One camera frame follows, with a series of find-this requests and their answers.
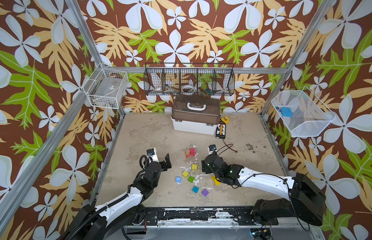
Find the yellow wood block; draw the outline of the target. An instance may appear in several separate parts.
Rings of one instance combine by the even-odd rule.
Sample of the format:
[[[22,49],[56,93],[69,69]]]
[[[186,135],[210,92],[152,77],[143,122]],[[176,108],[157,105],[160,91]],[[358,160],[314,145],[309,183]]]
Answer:
[[[215,184],[215,186],[219,186],[221,183],[217,180],[217,178],[215,176],[212,176],[212,180]]]

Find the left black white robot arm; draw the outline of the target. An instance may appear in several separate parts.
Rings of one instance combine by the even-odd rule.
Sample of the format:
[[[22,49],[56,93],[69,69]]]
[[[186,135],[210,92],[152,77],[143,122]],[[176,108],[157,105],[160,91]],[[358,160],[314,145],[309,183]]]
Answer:
[[[107,227],[125,212],[145,201],[158,186],[161,173],[172,167],[170,155],[167,154],[165,160],[160,162],[154,149],[150,149],[146,156],[141,156],[140,164],[143,169],[125,193],[103,205],[82,207],[61,239],[104,239]]]

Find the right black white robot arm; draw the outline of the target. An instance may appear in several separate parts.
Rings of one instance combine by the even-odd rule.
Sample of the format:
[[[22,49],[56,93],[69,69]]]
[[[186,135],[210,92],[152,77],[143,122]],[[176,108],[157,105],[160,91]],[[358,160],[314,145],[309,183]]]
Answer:
[[[257,200],[252,212],[254,217],[263,220],[296,217],[309,225],[323,224],[326,196],[306,175],[281,177],[242,165],[228,165],[216,152],[202,160],[202,170],[234,189],[255,188],[279,196],[276,200]]]

